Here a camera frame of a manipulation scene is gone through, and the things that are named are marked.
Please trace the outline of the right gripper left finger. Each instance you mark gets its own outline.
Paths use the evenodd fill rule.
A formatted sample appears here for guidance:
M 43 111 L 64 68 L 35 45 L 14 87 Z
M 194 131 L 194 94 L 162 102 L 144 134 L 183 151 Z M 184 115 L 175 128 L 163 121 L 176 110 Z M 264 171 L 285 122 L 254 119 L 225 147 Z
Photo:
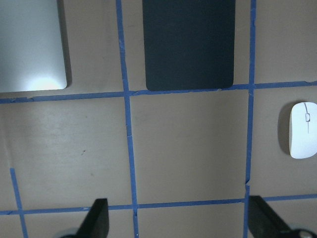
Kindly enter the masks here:
M 108 202 L 96 199 L 75 234 L 76 238 L 106 238 L 109 233 Z

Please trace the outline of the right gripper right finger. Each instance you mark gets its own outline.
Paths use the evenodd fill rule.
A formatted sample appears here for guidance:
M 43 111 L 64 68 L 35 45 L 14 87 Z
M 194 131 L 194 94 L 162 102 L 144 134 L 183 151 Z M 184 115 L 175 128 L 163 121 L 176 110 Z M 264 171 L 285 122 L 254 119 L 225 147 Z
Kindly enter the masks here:
M 248 228 L 254 238 L 297 237 L 297 231 L 291 229 L 260 196 L 249 197 Z

